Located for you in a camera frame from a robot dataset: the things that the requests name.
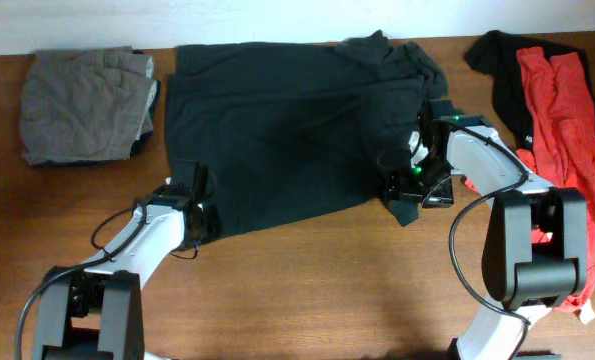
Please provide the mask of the dark green t-shirt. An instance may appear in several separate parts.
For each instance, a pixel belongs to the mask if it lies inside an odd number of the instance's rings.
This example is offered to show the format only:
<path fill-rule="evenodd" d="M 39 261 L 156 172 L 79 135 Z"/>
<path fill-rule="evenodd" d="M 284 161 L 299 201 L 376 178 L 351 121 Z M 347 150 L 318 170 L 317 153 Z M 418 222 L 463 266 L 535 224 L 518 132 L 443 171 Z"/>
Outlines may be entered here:
<path fill-rule="evenodd" d="M 317 217 L 378 198 L 401 225 L 416 203 L 386 201 L 376 162 L 406 142 L 417 116 L 448 92 L 416 43 L 381 33 L 335 45 L 184 45 L 168 79 L 171 170 L 196 160 L 215 174 L 223 237 Z"/>

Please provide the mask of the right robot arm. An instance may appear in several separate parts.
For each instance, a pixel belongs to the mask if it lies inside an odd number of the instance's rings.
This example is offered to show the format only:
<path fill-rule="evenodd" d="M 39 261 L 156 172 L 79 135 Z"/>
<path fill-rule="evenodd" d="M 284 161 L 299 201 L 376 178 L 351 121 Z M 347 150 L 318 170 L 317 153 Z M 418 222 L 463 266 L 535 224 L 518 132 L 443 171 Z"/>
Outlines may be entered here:
<path fill-rule="evenodd" d="M 389 200 L 425 208 L 453 204 L 451 179 L 462 175 L 480 196 L 452 222 L 448 249 L 458 280 L 480 309 L 454 338 L 447 359 L 552 359 L 552 352 L 521 352 L 536 322 L 587 282 L 587 205 L 574 188 L 558 188 L 523 164 L 482 115 L 455 111 L 448 100 L 427 103 L 410 138 L 376 159 Z M 456 233 L 475 207 L 490 218 L 478 294 L 458 263 Z"/>

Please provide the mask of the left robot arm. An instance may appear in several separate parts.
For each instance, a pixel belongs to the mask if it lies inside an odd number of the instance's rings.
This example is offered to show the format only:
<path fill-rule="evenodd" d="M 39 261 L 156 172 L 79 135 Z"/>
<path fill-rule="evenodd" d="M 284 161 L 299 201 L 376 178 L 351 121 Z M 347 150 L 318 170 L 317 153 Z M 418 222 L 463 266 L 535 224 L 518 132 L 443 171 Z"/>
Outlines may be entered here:
<path fill-rule="evenodd" d="M 201 245 L 221 235 L 208 202 L 215 174 L 202 162 L 179 160 L 165 184 L 128 208 L 131 219 L 96 254 L 70 267 L 56 266 L 22 309 L 15 356 L 22 356 L 24 325 L 38 314 L 35 359 L 150 359 L 145 346 L 142 290 L 167 256 L 193 260 Z"/>

